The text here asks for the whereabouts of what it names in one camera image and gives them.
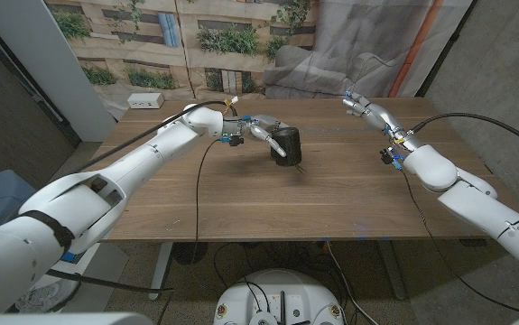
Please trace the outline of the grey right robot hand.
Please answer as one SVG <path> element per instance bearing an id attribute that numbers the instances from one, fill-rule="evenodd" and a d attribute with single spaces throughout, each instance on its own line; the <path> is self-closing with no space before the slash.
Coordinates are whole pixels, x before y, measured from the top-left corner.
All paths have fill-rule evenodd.
<path id="1" fill-rule="evenodd" d="M 342 103 L 348 113 L 361 117 L 372 129 L 383 133 L 391 144 L 407 152 L 413 152 L 424 146 L 420 140 L 403 126 L 383 107 L 370 102 L 357 93 L 346 92 Z"/>

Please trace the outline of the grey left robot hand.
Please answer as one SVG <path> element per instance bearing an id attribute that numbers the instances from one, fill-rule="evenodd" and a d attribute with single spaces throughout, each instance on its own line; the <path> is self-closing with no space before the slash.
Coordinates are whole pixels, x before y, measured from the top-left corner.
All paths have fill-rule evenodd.
<path id="1" fill-rule="evenodd" d="M 285 152 L 274 139 L 273 135 L 275 131 L 285 127 L 288 127 L 288 125 L 273 116 L 250 116 L 249 120 L 243 122 L 241 135 L 243 137 L 252 137 L 255 140 L 264 141 L 268 143 L 281 157 L 286 157 L 287 152 Z"/>

